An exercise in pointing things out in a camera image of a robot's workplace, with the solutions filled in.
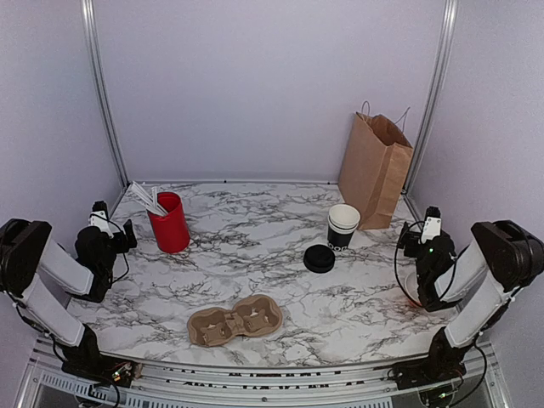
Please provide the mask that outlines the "black paper coffee cup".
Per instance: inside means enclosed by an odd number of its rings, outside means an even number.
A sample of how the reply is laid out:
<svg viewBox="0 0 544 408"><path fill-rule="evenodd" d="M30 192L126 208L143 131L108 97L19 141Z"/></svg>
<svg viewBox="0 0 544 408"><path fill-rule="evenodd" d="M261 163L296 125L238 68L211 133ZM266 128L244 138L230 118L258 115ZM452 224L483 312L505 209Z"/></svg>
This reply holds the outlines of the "black paper coffee cup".
<svg viewBox="0 0 544 408"><path fill-rule="evenodd" d="M338 233L357 230L360 224L360 213L348 204L337 204L328 212L328 224Z"/></svg>

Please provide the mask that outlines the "black plastic cup lid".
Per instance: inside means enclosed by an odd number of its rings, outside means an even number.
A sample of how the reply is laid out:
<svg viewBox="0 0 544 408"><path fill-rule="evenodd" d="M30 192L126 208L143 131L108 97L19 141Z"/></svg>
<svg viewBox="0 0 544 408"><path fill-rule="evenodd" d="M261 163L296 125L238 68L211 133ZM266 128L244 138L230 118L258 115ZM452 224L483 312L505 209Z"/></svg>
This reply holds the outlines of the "black plastic cup lid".
<svg viewBox="0 0 544 408"><path fill-rule="evenodd" d="M335 264L335 253L326 245L313 245L306 249L303 264L309 271L316 274L328 273Z"/></svg>

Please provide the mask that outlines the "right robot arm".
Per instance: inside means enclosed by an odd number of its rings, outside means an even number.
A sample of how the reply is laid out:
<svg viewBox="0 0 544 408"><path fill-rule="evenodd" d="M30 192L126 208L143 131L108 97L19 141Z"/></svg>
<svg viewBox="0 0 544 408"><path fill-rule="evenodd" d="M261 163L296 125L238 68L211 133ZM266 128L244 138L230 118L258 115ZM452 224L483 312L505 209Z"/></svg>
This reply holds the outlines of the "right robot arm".
<svg viewBox="0 0 544 408"><path fill-rule="evenodd" d="M465 305L433 336L426 357L393 365L400 389L464 376L465 354L543 271L542 241L511 220L475 223L471 243L460 252L435 221L423 222L421 232L405 224L397 241L397 249L416 260L414 301L428 312Z"/></svg>

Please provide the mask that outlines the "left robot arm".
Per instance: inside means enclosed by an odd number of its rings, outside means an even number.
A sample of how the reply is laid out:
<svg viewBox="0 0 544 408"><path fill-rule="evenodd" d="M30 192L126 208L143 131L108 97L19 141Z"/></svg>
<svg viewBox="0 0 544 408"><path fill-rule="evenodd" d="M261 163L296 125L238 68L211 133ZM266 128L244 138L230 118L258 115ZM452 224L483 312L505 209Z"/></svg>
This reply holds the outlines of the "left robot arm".
<svg viewBox="0 0 544 408"><path fill-rule="evenodd" d="M49 223L10 219L1 228L1 290L12 298L26 324L52 339L63 371L127 388L138 364L103 354L94 330L72 315L43 282L48 276L73 298L104 301L115 281L118 255L136 245L132 225L125 226L116 233L96 225L81 229L72 257L52 237Z"/></svg>

